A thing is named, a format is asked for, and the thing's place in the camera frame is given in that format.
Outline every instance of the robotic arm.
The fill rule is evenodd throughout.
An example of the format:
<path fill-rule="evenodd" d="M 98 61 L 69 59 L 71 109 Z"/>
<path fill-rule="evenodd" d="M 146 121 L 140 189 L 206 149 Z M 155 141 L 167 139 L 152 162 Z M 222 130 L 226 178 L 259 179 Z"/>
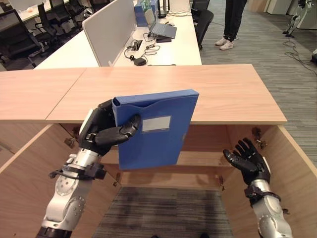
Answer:
<path fill-rule="evenodd" d="M 235 146 L 237 151 L 224 150 L 227 161 L 238 168 L 248 188 L 244 190 L 258 220 L 262 238 L 292 238 L 292 231 L 285 221 L 280 197 L 270 190 L 270 169 L 266 159 L 252 142 L 244 138 Z"/>
<path fill-rule="evenodd" d="M 79 135 L 79 152 L 71 154 L 59 170 L 50 173 L 55 193 L 49 202 L 42 227 L 36 238 L 69 238 L 77 226 L 94 179 L 104 179 L 106 171 L 99 163 L 112 145 L 127 141 L 135 134 L 140 116 L 134 115 L 123 126 L 115 126 L 111 100 L 91 110 Z"/>
<path fill-rule="evenodd" d="M 79 152 L 71 154 L 61 169 L 50 173 L 55 193 L 49 202 L 42 227 L 36 238 L 69 238 L 76 228 L 91 189 L 92 181 L 104 179 L 106 171 L 100 159 L 111 146 L 123 143 L 138 130 L 141 118 L 134 115 L 125 125 L 115 126 L 111 100 L 91 110 L 80 129 Z M 225 158 L 241 170 L 248 185 L 245 190 L 257 216 L 259 234 L 263 238 L 292 238 L 292 231 L 284 220 L 280 198 L 269 187 L 270 170 L 264 157 L 246 138 L 239 141 Z"/>

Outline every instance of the blue plastic folder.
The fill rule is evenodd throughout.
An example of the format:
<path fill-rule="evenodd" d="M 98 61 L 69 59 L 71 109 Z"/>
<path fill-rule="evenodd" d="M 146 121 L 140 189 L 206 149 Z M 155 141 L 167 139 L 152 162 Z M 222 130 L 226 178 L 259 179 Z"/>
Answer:
<path fill-rule="evenodd" d="M 120 169 L 176 164 L 198 96 L 194 90 L 182 90 L 115 97 L 112 105 L 117 126 L 135 114 L 141 116 L 136 134 L 119 145 Z"/>

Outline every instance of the open cabinet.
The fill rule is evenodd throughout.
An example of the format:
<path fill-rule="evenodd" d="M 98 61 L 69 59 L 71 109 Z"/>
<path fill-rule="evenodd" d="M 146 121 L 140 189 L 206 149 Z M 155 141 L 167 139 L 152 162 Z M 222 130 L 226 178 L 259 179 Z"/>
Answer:
<path fill-rule="evenodd" d="M 255 141 L 254 128 L 262 142 Z M 245 197 L 240 171 L 224 158 L 248 137 L 265 156 L 271 169 L 270 187 L 282 198 L 282 208 L 294 237 L 317 235 L 317 169 L 281 125 L 191 125 L 175 166 L 120 171 L 116 148 L 102 162 L 122 186 L 220 190 L 235 237 L 257 237 L 257 219 Z"/>
<path fill-rule="evenodd" d="M 64 142 L 90 108 L 118 95 L 188 88 L 200 96 L 177 164 L 121 171 L 114 146 L 74 237 L 92 236 L 120 186 L 220 191 L 234 236 L 258 237 L 241 173 L 222 154 L 244 137 L 261 142 L 294 237 L 317 237 L 317 169 L 282 126 L 286 118 L 252 65 L 27 70 L 2 73 L 0 85 L 0 238 L 36 235 L 54 192 L 48 174 L 77 153 L 76 143 Z"/>

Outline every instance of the white label on folder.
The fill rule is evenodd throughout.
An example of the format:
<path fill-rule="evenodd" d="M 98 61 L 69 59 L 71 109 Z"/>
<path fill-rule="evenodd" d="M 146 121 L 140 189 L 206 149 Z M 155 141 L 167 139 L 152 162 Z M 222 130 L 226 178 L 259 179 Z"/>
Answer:
<path fill-rule="evenodd" d="M 169 129 L 170 116 L 143 120 L 142 132 Z"/>

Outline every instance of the gray partition panel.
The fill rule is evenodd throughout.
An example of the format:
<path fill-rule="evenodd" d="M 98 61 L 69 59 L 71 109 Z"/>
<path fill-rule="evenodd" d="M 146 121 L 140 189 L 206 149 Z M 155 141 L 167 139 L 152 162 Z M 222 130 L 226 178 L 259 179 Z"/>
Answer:
<path fill-rule="evenodd" d="M 98 65 L 114 64 L 135 29 L 133 1 L 111 2 L 86 19 L 83 28 Z"/>

